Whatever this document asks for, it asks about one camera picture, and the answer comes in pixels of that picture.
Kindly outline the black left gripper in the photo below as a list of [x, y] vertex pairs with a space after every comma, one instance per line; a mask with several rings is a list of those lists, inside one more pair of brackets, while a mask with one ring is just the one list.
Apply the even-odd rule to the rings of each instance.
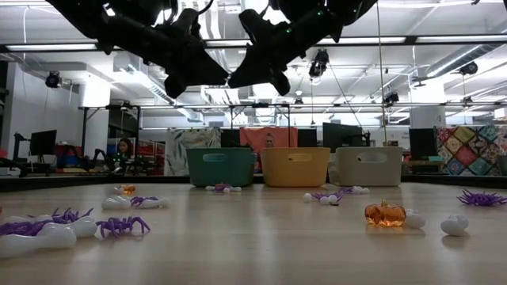
[[112, 16], [100, 29], [98, 43], [109, 53], [119, 47], [139, 56], [145, 63], [165, 69], [168, 96], [179, 97], [188, 87], [184, 78], [184, 59], [189, 55], [190, 81], [194, 85], [221, 86], [228, 73], [206, 52], [202, 44], [193, 44], [189, 35], [177, 28], [154, 28], [131, 17]]

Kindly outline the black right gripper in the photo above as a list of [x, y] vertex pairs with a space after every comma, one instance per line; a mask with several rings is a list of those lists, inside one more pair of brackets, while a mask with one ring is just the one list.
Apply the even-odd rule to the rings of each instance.
[[228, 85], [234, 88], [271, 83], [284, 96], [290, 83], [284, 74], [287, 65], [295, 58], [306, 55], [307, 49], [329, 36], [336, 28], [330, 19], [300, 19], [276, 32], [267, 47], [266, 61], [260, 61], [257, 52], [249, 47], [239, 67], [231, 74]]

